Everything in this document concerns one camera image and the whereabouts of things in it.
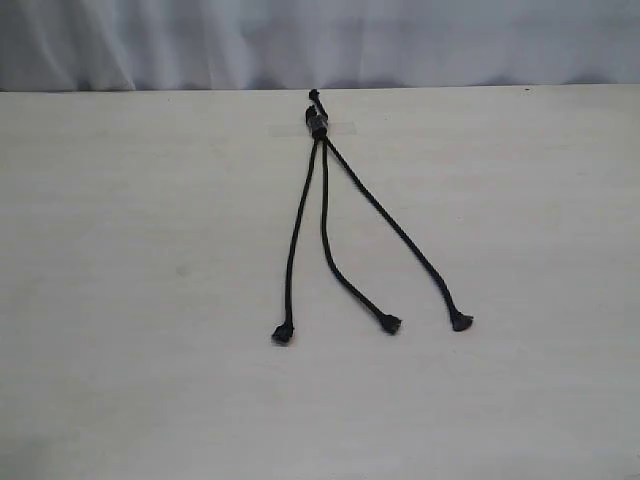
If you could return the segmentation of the clear adhesive tape strip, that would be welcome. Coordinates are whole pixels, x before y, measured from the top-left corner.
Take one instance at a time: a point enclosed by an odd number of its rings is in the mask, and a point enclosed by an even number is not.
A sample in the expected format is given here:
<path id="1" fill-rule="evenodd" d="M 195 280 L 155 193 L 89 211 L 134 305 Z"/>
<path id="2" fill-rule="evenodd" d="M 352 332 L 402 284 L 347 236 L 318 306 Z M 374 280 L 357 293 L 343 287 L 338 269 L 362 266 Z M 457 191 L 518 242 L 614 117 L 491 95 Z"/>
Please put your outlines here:
<path id="1" fill-rule="evenodd" d="M 310 137 L 311 132 L 305 124 L 271 124 L 267 127 L 268 134 L 275 138 Z M 353 122 L 338 122 L 328 127 L 330 136 L 351 136 L 357 134 Z"/>

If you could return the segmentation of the white backdrop curtain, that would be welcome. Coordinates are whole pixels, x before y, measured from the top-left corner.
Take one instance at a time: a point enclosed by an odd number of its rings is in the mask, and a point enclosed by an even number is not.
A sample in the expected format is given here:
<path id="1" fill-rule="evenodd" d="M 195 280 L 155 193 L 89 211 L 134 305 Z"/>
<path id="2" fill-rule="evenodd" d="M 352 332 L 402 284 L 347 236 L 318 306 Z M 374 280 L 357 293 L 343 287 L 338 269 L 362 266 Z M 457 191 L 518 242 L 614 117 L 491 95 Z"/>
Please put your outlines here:
<path id="1" fill-rule="evenodd" d="M 5 1 L 5 91 L 639 79 L 635 1 Z"/>

